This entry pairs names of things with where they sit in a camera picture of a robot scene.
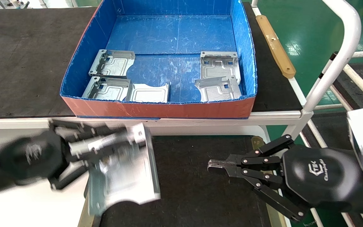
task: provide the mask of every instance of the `cardboard box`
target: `cardboard box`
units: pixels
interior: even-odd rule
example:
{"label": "cardboard box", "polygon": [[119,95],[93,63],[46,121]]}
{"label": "cardboard box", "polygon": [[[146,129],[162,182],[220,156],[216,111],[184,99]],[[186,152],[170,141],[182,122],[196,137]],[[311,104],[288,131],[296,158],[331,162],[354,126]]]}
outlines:
{"label": "cardboard box", "polygon": [[[170,84],[167,103],[81,98],[99,49],[131,50],[133,83]],[[201,51],[237,51],[239,99],[200,102]],[[65,73],[60,95],[78,117],[247,118],[257,93],[253,40],[240,0],[103,0]]]}

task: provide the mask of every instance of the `white railing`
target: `white railing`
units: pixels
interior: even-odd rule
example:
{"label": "white railing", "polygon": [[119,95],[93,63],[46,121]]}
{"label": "white railing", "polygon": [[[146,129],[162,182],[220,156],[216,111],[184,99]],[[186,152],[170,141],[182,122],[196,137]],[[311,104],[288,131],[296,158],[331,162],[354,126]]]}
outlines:
{"label": "white railing", "polygon": [[[257,14],[260,14],[260,11],[257,7],[257,2],[257,0],[253,0],[251,5],[253,7],[253,11]],[[329,60],[327,62],[326,66],[322,70],[323,76],[321,79],[317,79],[311,91],[309,92],[306,98],[307,101],[302,110],[302,114],[313,113],[313,110],[315,109],[345,108],[347,111],[352,110],[351,106],[332,85],[343,70],[363,91],[363,79],[347,64],[351,58],[363,57],[363,51],[355,52],[361,34],[361,22],[359,15],[357,11],[344,0],[323,0],[323,2],[343,21],[344,39],[337,56],[334,58],[334,60]],[[329,88],[337,96],[337,99],[341,102],[341,104],[317,106]],[[309,120],[307,124],[310,130],[313,132],[319,145],[322,148],[327,147],[326,142],[320,135],[313,121]],[[284,134],[289,134],[292,131],[292,128],[287,127]],[[309,143],[303,134],[301,132],[298,134],[301,136],[305,145],[309,147]],[[321,222],[316,209],[312,208],[311,213],[314,216],[317,226],[323,227],[323,223]],[[342,213],[342,216],[349,227],[354,227],[354,223],[347,213]]]}

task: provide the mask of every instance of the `sheet metal part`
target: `sheet metal part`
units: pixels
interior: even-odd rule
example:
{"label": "sheet metal part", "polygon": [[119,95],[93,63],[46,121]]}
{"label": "sheet metal part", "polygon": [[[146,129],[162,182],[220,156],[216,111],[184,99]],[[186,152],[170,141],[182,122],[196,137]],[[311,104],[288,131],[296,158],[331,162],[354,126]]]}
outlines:
{"label": "sheet metal part", "polygon": [[151,135],[143,124],[129,128],[130,138],[142,143],[122,143],[116,153],[89,171],[89,214],[102,215],[120,202],[144,204],[160,199]]}
{"label": "sheet metal part", "polygon": [[169,84],[161,87],[151,87],[146,84],[133,84],[128,90],[129,102],[167,102]]}
{"label": "sheet metal part", "polygon": [[201,52],[201,79],[227,77],[240,84],[240,70],[237,52]]}
{"label": "sheet metal part", "polygon": [[133,51],[99,50],[89,75],[126,79],[127,70],[134,64],[134,60]]}
{"label": "sheet metal part", "polygon": [[129,79],[91,77],[82,98],[123,101],[131,86]]}
{"label": "sheet metal part", "polygon": [[242,96],[236,79],[228,77],[196,79],[195,86],[201,93],[201,102],[239,99]]}

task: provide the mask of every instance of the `blue corrugated plastic lining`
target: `blue corrugated plastic lining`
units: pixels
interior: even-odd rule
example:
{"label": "blue corrugated plastic lining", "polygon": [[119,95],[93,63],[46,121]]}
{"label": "blue corrugated plastic lining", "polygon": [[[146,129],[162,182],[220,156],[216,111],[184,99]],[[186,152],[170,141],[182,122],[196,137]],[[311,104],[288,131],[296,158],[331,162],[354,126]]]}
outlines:
{"label": "blue corrugated plastic lining", "polygon": [[131,50],[133,83],[170,84],[169,102],[199,102],[201,51],[237,51],[240,99],[257,93],[256,63],[240,0],[104,0],[65,74],[60,94],[81,99],[99,49]]}

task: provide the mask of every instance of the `black rubber mat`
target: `black rubber mat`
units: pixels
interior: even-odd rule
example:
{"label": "black rubber mat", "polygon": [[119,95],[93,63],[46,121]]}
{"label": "black rubber mat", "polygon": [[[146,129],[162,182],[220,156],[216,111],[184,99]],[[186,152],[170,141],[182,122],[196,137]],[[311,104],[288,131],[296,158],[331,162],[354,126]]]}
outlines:
{"label": "black rubber mat", "polygon": [[265,203],[248,182],[206,169],[211,158],[249,152],[250,136],[154,137],[153,145],[161,199],[115,204],[100,227],[270,227]]}
{"label": "black rubber mat", "polygon": [[[363,79],[363,63],[350,64],[350,66]],[[363,92],[349,78],[349,76],[346,75],[346,73],[341,72],[333,85],[343,95],[345,100],[347,100],[347,102],[353,109],[363,108]]]}
{"label": "black rubber mat", "polygon": [[297,95],[279,69],[258,26],[250,3],[243,3],[252,30],[256,52],[258,91],[254,112],[301,110]]}
{"label": "black rubber mat", "polygon": [[[346,112],[326,112],[314,114],[313,123],[323,137],[327,146],[331,148],[340,148],[352,150],[352,146],[348,137],[347,113]],[[311,147],[318,148],[314,135],[310,131],[308,125],[302,130]]]}
{"label": "black rubber mat", "polygon": [[[285,79],[244,3],[258,68],[254,112],[299,110]],[[0,118],[73,115],[59,96],[69,60],[95,8],[0,10]],[[10,23],[12,19],[20,23]]]}

